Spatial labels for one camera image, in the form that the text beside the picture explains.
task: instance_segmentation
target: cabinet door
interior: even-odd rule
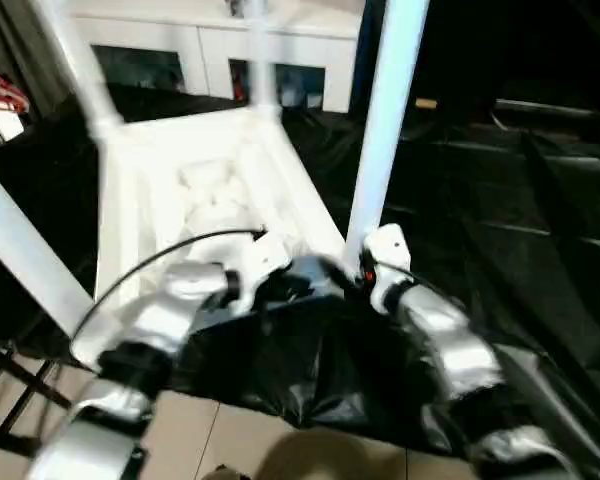
[[[183,90],[209,90],[196,27],[77,18],[112,83]]]
[[[231,62],[250,60],[245,30],[200,27],[209,95],[234,98]],[[267,35],[267,60],[271,63],[324,70],[323,109],[349,109],[356,42],[352,39],[310,37],[284,33]]]

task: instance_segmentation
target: tile floor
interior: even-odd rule
[[[32,372],[40,362],[19,358]],[[90,374],[65,369],[59,390],[75,398]],[[0,422],[24,385],[0,378]],[[39,395],[16,423],[14,433],[35,431],[43,400]],[[151,456],[143,480],[201,479],[227,465],[254,480],[471,480],[460,461],[409,452],[386,443],[327,429],[296,431],[279,418],[219,405],[218,402],[165,393],[144,443]],[[62,416],[53,407],[49,424]],[[0,451],[0,480],[23,478],[28,460]]]

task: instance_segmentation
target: white metal frame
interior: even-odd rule
[[[226,205],[234,196],[240,197],[237,204],[247,205],[251,212],[232,216],[231,209],[224,209],[216,217],[202,215],[196,217],[196,228],[204,231],[236,226],[236,222],[264,223],[283,239],[292,254],[314,251],[343,258],[344,241],[280,126],[271,67],[266,61],[266,37],[257,15],[262,11],[262,0],[253,1],[256,20],[250,39],[256,104],[229,112],[131,125],[124,125],[113,108],[96,59],[68,23],[62,5],[53,0],[34,2],[65,61],[101,154],[98,291],[150,253],[142,251],[141,245],[147,225],[154,249],[176,240],[186,216],[176,177],[185,164],[197,169],[196,178],[205,179],[208,191],[224,189],[220,200]],[[352,271],[357,267],[362,238],[379,224],[427,4],[427,0],[387,3],[344,257]],[[185,158],[184,152],[194,145],[195,159],[191,155]],[[232,184],[235,178],[243,187]],[[204,184],[197,187],[205,191]],[[240,244],[236,239],[227,242],[231,248]],[[193,254],[206,259],[217,256],[209,245],[201,245]],[[71,335],[91,299],[1,186],[0,259]],[[129,288],[126,294],[133,295],[139,286]],[[119,328],[113,317],[96,317],[74,342],[74,355],[95,367],[103,344]]]

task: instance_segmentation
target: white pole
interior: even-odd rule
[[[0,185],[0,261],[69,336],[93,300]],[[113,317],[96,315],[72,346],[89,367],[120,330]]]
[[[266,115],[278,115],[280,107],[276,99],[275,70],[269,63],[267,52],[266,32],[266,0],[250,0],[247,4],[249,16],[249,38],[251,49],[251,63],[249,74],[251,77],[252,103]]]
[[[364,238],[380,224],[428,6],[429,0],[387,1],[345,245],[354,271]]]

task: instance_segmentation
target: black plastic sheet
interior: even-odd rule
[[[123,88],[113,96],[128,120],[234,105]],[[364,123],[285,112],[283,124],[346,231]],[[600,478],[600,145],[480,127],[405,135],[383,221],[402,226],[414,271],[465,305],[553,440],[586,478]],[[97,154],[75,106],[1,147],[0,180],[91,287]],[[431,450],[421,408],[433,388],[401,326],[359,299],[316,292],[308,302],[199,333],[173,387],[300,427]],[[34,315],[0,267],[0,342]],[[22,348],[59,355],[66,339],[39,317]]]

